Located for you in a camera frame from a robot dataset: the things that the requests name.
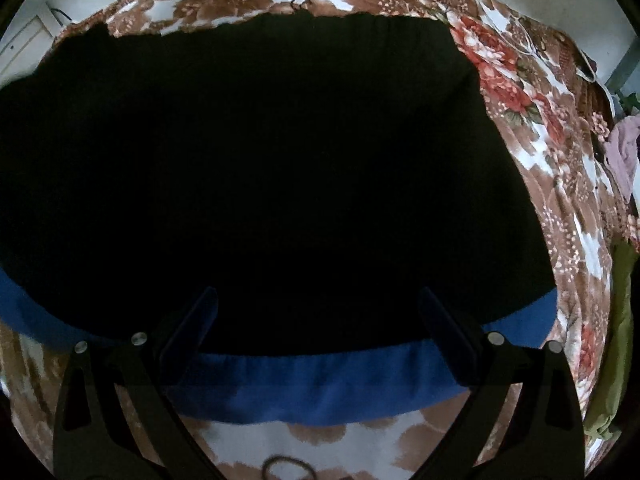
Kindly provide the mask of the blue and black sweatshirt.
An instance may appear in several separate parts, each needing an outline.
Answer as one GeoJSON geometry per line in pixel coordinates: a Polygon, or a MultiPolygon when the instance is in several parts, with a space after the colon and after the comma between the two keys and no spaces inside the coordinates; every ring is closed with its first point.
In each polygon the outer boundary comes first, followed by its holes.
{"type": "Polygon", "coordinates": [[[1,318],[182,414],[338,425],[460,392],[436,347],[556,317],[547,243],[439,21],[260,14],[62,40],[1,91],[1,318]]]}

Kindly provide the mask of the olive green cloth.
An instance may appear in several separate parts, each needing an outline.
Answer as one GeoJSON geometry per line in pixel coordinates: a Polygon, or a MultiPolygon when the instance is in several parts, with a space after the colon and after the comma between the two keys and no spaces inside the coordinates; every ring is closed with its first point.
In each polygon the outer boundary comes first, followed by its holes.
{"type": "Polygon", "coordinates": [[[623,242],[614,250],[608,338],[584,420],[590,438],[612,440],[639,419],[639,255],[623,242]]]}

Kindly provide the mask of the pink garment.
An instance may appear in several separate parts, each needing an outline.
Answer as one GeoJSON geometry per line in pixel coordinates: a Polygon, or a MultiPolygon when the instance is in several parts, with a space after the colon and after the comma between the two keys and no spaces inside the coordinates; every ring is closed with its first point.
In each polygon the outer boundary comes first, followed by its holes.
{"type": "Polygon", "coordinates": [[[605,162],[626,203],[630,202],[638,167],[639,116],[618,122],[604,142],[605,162]]]}

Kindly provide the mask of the brown floral bed blanket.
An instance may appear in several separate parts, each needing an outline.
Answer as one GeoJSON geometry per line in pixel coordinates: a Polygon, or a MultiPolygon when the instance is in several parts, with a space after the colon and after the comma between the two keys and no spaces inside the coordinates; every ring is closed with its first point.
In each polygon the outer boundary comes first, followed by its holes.
{"type": "MultiPolygon", "coordinates": [[[[55,37],[38,66],[62,40],[97,24],[117,36],[164,36],[297,11],[338,18],[358,13],[410,16],[445,24],[480,73],[488,116],[518,167],[541,223],[558,298],[552,329],[534,349],[552,340],[561,345],[584,426],[608,338],[614,250],[623,242],[634,248],[636,243],[629,204],[600,152],[613,125],[610,97],[570,38],[498,0],[61,4],[73,21],[55,37]]],[[[8,430],[1,440],[4,478],[54,475],[55,412],[73,352],[42,344],[1,319],[1,411],[8,430]]],[[[224,475],[221,479],[407,479],[437,448],[468,400],[468,390],[459,387],[456,396],[425,408],[326,426],[194,418],[178,411],[175,396],[166,389],[192,438],[224,475]]],[[[127,389],[117,385],[116,392],[143,457],[161,465],[127,389]]]]}

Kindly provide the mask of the white door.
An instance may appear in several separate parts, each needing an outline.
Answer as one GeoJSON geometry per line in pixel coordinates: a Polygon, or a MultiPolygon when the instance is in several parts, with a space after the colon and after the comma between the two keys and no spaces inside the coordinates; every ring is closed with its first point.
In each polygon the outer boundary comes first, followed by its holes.
{"type": "Polygon", "coordinates": [[[1,48],[2,86],[31,73],[62,29],[50,6],[38,6],[1,48]]]}

